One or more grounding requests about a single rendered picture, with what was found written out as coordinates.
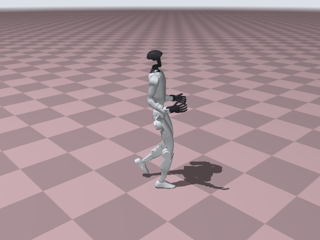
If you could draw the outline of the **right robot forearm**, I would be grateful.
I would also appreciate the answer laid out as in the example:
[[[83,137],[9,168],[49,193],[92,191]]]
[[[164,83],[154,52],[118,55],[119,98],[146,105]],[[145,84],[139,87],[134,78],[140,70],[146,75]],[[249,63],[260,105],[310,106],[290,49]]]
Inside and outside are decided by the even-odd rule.
[[[149,99],[147,102],[153,109],[158,110],[159,112],[161,112],[162,114],[169,114],[170,110],[169,108],[166,109],[166,107],[164,107],[163,105],[161,105],[159,102],[154,102],[152,99]]]

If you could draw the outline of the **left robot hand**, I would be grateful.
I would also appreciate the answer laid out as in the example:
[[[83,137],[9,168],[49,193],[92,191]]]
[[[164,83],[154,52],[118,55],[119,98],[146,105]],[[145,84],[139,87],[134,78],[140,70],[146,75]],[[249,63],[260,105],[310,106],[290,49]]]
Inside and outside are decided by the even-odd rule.
[[[171,100],[171,101],[179,101],[179,103],[186,103],[186,96],[181,96],[181,95],[183,95],[183,93],[180,93],[179,95],[169,95],[169,96],[172,96],[173,97],[173,100]],[[185,103],[184,103],[184,105],[185,105]]]

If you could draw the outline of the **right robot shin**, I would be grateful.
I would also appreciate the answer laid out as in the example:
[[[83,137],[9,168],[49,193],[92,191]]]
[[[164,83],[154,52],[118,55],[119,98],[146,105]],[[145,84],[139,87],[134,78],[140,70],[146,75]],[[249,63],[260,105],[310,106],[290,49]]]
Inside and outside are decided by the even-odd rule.
[[[160,183],[165,183],[165,179],[167,177],[167,174],[172,164],[173,156],[174,156],[174,153],[173,155],[171,155],[169,151],[163,152],[163,157],[161,159],[161,167],[160,167],[161,169]]]

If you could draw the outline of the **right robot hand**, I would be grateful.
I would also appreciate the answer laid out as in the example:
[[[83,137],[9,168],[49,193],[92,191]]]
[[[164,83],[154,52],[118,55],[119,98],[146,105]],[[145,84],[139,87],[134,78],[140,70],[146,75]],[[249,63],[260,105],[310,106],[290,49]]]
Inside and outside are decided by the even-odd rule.
[[[187,107],[185,107],[186,105],[182,106],[184,103],[176,105],[177,103],[179,103],[180,101],[177,101],[173,106],[168,106],[166,107],[166,109],[169,109],[170,113],[183,113],[186,112],[188,109],[186,109]],[[185,108],[184,108],[185,107]],[[185,110],[186,109],[186,110]]]

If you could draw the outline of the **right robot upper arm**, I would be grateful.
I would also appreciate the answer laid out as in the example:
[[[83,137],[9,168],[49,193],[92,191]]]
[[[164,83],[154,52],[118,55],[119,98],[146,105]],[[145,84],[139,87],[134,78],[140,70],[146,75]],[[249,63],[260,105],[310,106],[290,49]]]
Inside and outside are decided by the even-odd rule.
[[[155,103],[157,102],[154,95],[156,94],[157,87],[159,85],[159,77],[156,75],[153,75],[149,80],[149,89],[148,89],[148,96],[147,96],[147,102],[148,100],[153,100]],[[149,104],[148,104],[149,105]]]

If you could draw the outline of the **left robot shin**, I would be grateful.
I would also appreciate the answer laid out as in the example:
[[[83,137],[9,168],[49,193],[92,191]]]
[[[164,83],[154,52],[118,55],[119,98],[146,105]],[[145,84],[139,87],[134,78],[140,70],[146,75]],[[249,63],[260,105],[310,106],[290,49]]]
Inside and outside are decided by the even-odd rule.
[[[141,161],[142,164],[145,164],[145,163],[159,157],[160,155],[162,155],[162,151],[163,151],[162,145],[161,145],[161,143],[159,143],[154,149],[152,149],[150,151],[150,153],[146,157],[144,157],[142,159],[142,161]]]

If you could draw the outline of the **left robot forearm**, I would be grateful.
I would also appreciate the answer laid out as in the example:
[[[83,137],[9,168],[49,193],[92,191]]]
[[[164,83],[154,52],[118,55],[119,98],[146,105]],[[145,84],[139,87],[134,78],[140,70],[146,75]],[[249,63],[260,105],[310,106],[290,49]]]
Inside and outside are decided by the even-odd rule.
[[[165,101],[173,101],[173,96],[165,94]]]

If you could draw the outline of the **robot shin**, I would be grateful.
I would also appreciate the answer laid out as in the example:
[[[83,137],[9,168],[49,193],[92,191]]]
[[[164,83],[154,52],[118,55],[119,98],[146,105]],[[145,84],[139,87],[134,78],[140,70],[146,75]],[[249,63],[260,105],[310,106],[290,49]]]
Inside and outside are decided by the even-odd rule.
[[[173,155],[171,155],[169,151],[163,152],[163,157],[161,159],[161,167],[160,167],[161,169],[160,183],[165,183],[165,179],[167,177],[167,174],[172,164],[173,156],[174,156],[174,153]]]
[[[154,149],[152,149],[150,151],[150,153],[146,157],[144,157],[142,159],[142,161],[141,161],[142,164],[145,164],[145,163],[159,157],[160,155],[162,155],[162,151],[163,151],[162,145],[161,145],[161,143],[159,143]]]

